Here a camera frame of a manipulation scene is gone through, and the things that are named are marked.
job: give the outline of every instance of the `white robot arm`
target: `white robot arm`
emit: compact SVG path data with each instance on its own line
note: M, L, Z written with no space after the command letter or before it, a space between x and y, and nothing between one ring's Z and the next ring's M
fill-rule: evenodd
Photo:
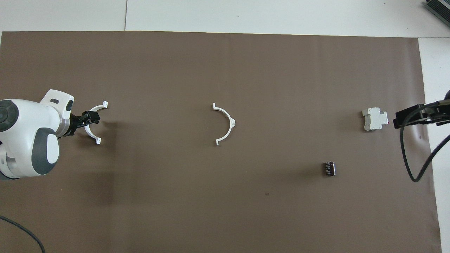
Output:
M49 90L41 102L0 100L0 179L42 176L59 158L58 138L98 123L96 112L71 114L73 96Z

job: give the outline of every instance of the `thick black cable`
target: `thick black cable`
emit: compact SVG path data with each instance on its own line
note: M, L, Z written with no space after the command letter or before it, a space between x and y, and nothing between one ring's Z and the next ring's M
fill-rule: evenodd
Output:
M22 225L18 224L17 222L12 221L12 220L4 217L4 216L0 216L0 219L6 221L8 223L13 224L14 226L16 226L16 227L20 228L21 230L25 231L25 233L29 234L37 242L37 244L39 244L39 247L40 247L42 253L45 253L45 249L44 249L44 246L42 245L42 242L39 240L39 238L37 238L37 236L35 236L33 233L31 233L31 231L29 231L28 229L26 229Z
M408 171L408 175L411 178L411 180L413 182L418 182L425 170L427 169L427 167L430 165L431 160L433 159L433 157L437 154L437 152L439 152L439 150L441 150L441 148L448 142L450 141L450 135L447 136L434 150L433 152L431 152L431 154L428 156L427 160L425 161L425 163L422 166L422 169L420 170L419 174L417 175L416 178L414 178L413 174L411 173L411 169L410 166L408 164L408 159L406 158L406 152L405 152L405 144L403 143L403 131L405 130L405 126L409 123L409 121L411 120L412 117L414 117L414 115L418 114L420 111L427 109L427 108L431 108L431 107L435 107L438 106L439 102L434 102L434 103L430 103L430 104L426 104L423 105L417 109L415 109L414 111L412 111L411 113L408 114L408 116L406 116L405 120L403 121L403 124L401 125L400 128L400 146L401 146L401 153L403 155L403 161L405 162L405 167L406 170Z

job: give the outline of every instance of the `white plastic clip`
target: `white plastic clip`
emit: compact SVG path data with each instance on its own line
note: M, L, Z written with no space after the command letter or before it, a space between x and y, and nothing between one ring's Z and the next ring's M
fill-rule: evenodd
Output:
M363 116L365 121L364 130L366 131L382 129L382 125L386 125L389 123L389 121L387 120L387 113L380 112L380 108L378 107L367 108L366 110L363 110Z
M225 138L228 137L228 135L231 133L231 129L236 125L236 121L235 121L233 118L231 118L230 114L229 114L227 111L225 111L224 109L222 109L222 108L220 108L220 107L216 107L216 103L212 103L212 108L213 108L214 110L216 110L216 111L221 111L221 112L225 113L225 115L226 115L226 116L228 117L228 119L229 119L229 129L228 129L228 132L227 132L222 138L216 139L216 146L218 146L218 145L219 145L219 141L225 139Z
M108 108L108 102L107 102L107 101L103 101L103 104L97 105L97 106L93 107L90 111L96 112L96 111L98 111L98 110L100 110L100 109L106 109L106 108ZM89 125L85 126L85 130L86 130L86 133L87 133L90 137L92 137L92 138L95 139L95 144L100 144L100 142L102 141L102 138L95 136L95 135L92 133L92 131L90 130Z

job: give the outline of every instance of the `white circuit breaker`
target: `white circuit breaker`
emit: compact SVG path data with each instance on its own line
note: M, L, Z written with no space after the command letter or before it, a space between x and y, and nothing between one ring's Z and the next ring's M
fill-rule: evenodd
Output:
M363 116L365 121L364 130L366 131L382 129L383 125L389 123L387 120L387 113L380 112L380 108L378 107L363 110Z

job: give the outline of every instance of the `white plastic arc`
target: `white plastic arc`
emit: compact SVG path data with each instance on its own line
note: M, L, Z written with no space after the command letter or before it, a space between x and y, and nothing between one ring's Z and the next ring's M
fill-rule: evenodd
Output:
M103 104L97 105L97 106L93 107L90 111L96 112L96 111L98 111L98 110L100 110L100 109L106 109L106 108L108 108L108 102L107 102L107 101L103 101ZM89 126L89 125L85 126L85 130L86 130L86 133L87 133L90 137L92 137L92 138L95 139L95 144L100 144L100 142L102 141L102 138L95 136L95 135L92 133L92 131L90 130L90 126Z
M222 109L220 107L216 107L216 103L212 103L212 108L214 110L216 110L216 111L221 111L221 112L225 113L225 115L229 119L228 132L222 138L216 139L216 146L218 146L219 145L219 141L224 140L231 133L231 129L236 125L236 121L230 116L230 114L227 111L225 111L224 109Z

